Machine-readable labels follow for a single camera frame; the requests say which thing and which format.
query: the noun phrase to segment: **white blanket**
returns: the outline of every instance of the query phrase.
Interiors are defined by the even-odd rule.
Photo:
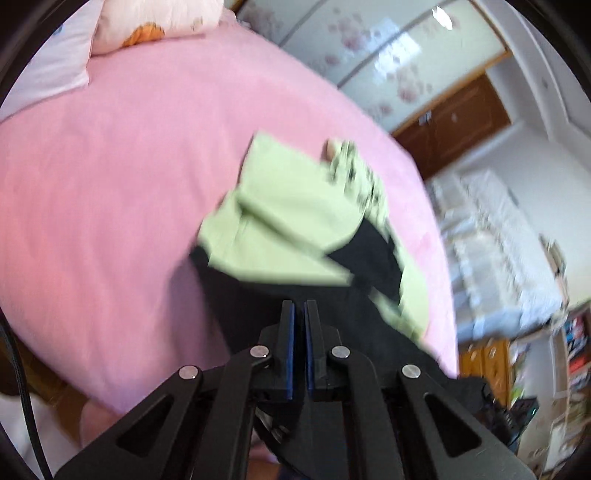
[[[560,309],[540,239],[492,171],[446,173],[428,186],[446,243],[460,343],[518,336]]]

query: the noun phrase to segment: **wooden cabinet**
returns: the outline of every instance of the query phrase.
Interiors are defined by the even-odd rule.
[[[460,355],[460,376],[485,377],[495,397],[508,405],[511,395],[509,341],[498,340],[486,345],[470,345]]]
[[[510,124],[483,74],[393,135],[427,179]]]

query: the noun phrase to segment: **wooden drawer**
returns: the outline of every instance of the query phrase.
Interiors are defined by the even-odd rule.
[[[482,346],[470,345],[460,356],[460,376],[485,377],[503,405],[509,403],[511,395],[508,350],[509,341],[498,340]]]

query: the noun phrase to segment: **pillowcase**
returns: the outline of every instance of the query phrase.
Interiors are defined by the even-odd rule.
[[[86,63],[103,3],[85,3],[47,39],[0,106],[0,122],[33,103],[88,85]]]
[[[92,54],[203,33],[217,26],[222,9],[223,0],[106,0]]]

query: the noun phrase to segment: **floral pattern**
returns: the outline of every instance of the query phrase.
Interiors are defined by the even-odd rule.
[[[256,33],[271,41],[283,27],[283,22],[277,19],[272,9],[261,7],[252,0],[245,5],[241,21],[248,23]]]
[[[345,55],[343,52],[340,56],[329,52],[307,63],[308,67],[322,76],[332,67],[346,63],[355,54],[370,51],[372,40],[382,37],[379,30],[371,31],[365,25],[360,12],[345,14],[335,7],[331,13],[334,18],[326,25],[326,29],[330,35],[339,37],[339,43],[345,48]]]
[[[404,32],[402,25],[429,12],[427,0],[397,2],[395,8],[387,0],[364,7],[355,0],[306,0],[298,21],[311,14],[293,24],[296,30],[282,2],[287,0],[249,0],[239,16],[338,85],[389,131],[505,49],[468,0],[447,4],[444,14],[434,10]]]

